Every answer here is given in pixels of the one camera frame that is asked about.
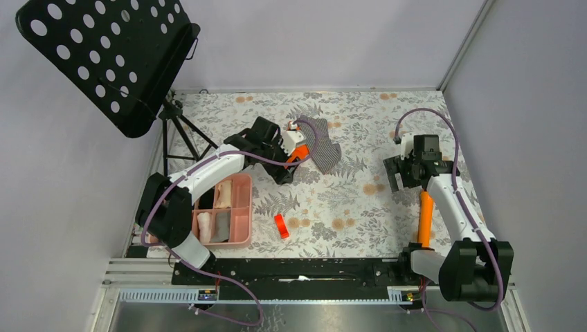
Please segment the grey striped underwear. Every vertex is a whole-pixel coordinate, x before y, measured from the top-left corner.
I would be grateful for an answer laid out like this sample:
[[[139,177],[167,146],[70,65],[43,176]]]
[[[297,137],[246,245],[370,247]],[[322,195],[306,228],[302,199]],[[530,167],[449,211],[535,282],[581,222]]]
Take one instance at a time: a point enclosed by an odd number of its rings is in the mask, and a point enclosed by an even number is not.
[[[328,121],[324,118],[310,118],[300,116],[299,124],[302,133],[307,138],[310,151],[314,151],[312,160],[322,174],[330,173],[341,161],[342,151],[338,143],[329,137]]]

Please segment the orange underwear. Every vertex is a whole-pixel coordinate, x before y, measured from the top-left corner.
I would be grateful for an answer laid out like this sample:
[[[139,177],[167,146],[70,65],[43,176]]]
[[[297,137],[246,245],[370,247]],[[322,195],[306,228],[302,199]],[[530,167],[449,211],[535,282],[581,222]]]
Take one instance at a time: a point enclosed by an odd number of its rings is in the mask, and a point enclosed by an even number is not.
[[[292,121],[290,121],[287,125],[287,130],[298,130],[301,131],[301,128],[299,125],[294,124]],[[286,160],[287,163],[294,163],[296,161],[302,160],[304,158],[306,158],[309,154],[309,148],[307,146],[307,139],[305,137],[305,142],[301,145],[298,146],[298,148],[292,153],[292,155],[288,156],[288,159]]]

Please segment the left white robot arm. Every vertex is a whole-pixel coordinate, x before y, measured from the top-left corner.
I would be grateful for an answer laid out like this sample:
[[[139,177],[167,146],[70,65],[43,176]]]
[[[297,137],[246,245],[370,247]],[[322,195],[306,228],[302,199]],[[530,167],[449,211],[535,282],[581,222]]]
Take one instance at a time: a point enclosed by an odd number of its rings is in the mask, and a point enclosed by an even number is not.
[[[197,200],[214,185],[261,164],[281,185],[290,183],[301,157],[297,148],[306,143],[299,126],[292,122],[285,130],[263,118],[252,127],[227,137],[208,157],[170,176],[152,174],[145,184],[135,222],[145,234],[184,262],[188,275],[198,284],[207,284],[215,274],[211,253],[192,233],[192,209]]]

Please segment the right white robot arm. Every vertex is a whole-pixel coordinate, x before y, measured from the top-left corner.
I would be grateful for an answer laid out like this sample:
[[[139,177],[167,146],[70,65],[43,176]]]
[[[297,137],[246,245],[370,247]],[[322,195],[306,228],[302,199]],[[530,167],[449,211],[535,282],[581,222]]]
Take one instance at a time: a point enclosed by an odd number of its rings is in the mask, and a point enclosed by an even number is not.
[[[453,161],[443,159],[436,135],[404,134],[395,138],[397,156],[383,164],[393,192],[420,187],[440,211],[451,249],[445,256],[420,243],[401,253],[397,276],[408,285],[421,278],[436,283],[447,301],[495,302],[505,297],[514,258],[512,246],[499,241],[480,217],[462,186]]]

